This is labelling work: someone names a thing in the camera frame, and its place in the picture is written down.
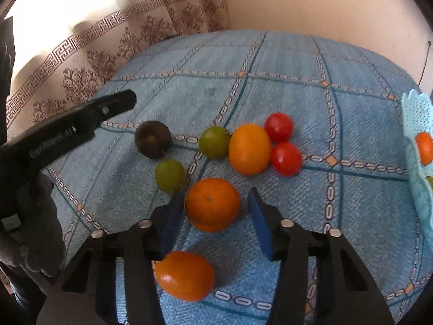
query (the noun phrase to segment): red cherry tomato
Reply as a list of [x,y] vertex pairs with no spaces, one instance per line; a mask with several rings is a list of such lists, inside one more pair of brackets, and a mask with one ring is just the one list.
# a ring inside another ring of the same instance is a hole
[[272,142],[285,142],[293,132],[293,121],[285,113],[277,112],[268,117],[264,128]]
[[275,170],[283,176],[291,176],[300,171],[302,155],[291,143],[279,143],[272,148],[271,162]]

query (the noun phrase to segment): light blue plastic basket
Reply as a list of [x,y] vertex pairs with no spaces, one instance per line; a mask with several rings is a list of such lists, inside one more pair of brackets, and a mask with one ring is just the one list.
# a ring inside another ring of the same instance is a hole
[[415,136],[428,132],[433,137],[433,106],[427,94],[412,89],[401,99],[406,164],[412,198],[426,240],[433,249],[433,191],[426,176],[433,176],[433,163],[423,166],[419,159]]

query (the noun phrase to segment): yellow-orange tomato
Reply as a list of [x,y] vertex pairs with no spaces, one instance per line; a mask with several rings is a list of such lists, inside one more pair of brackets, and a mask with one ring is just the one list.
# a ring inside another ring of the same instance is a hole
[[203,232],[219,232],[235,222],[241,205],[237,190],[221,178],[198,181],[188,192],[188,220]]
[[415,137],[418,145],[419,158],[423,165],[428,165],[433,161],[433,140],[427,132],[418,133]]
[[229,160],[232,167],[244,176],[254,176],[269,165],[271,141],[260,126],[246,124],[232,135],[229,144]]
[[215,284],[215,270],[201,256],[173,251],[155,264],[155,277],[161,288],[187,302],[205,298]]

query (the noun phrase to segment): thin black wire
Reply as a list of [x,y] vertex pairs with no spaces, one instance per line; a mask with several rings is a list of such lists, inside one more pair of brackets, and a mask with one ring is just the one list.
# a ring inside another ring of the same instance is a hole
[[427,40],[427,43],[429,45],[429,48],[427,49],[426,62],[424,63],[423,72],[421,73],[421,79],[419,80],[418,86],[421,84],[421,81],[423,80],[424,71],[426,70],[426,66],[427,66],[427,59],[429,58],[430,46],[432,46],[432,42],[430,40]]

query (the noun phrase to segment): green cherry tomato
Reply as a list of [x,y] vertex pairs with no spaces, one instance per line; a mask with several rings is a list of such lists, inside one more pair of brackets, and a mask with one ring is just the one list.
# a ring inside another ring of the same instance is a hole
[[220,159],[229,154],[230,134],[225,128],[207,128],[198,141],[199,150],[209,159]]
[[185,185],[186,174],[182,164],[171,158],[162,160],[155,169],[155,181],[158,188],[173,194]]

